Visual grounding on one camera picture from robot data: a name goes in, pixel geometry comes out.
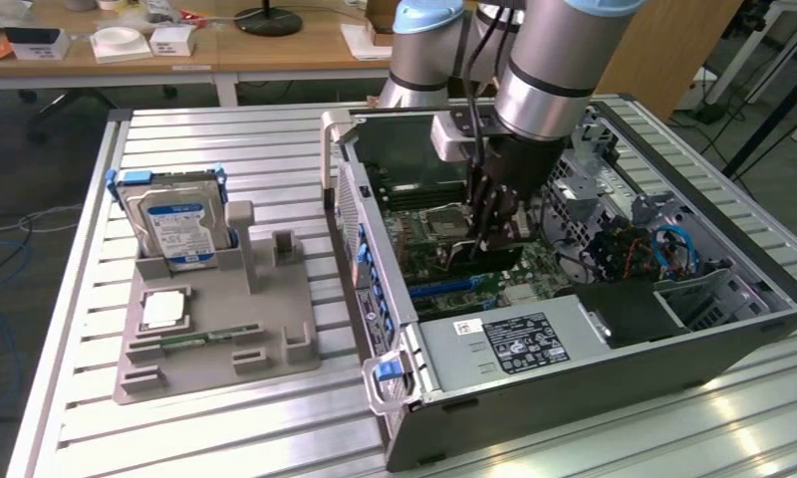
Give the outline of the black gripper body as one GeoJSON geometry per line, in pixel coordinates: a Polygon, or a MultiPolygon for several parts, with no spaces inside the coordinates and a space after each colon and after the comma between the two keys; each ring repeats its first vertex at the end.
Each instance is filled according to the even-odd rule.
{"type": "Polygon", "coordinates": [[[496,186],[505,186],[519,198],[529,198],[548,183],[565,146],[563,138],[528,140],[516,135],[493,136],[485,146],[483,171],[496,186]]]}

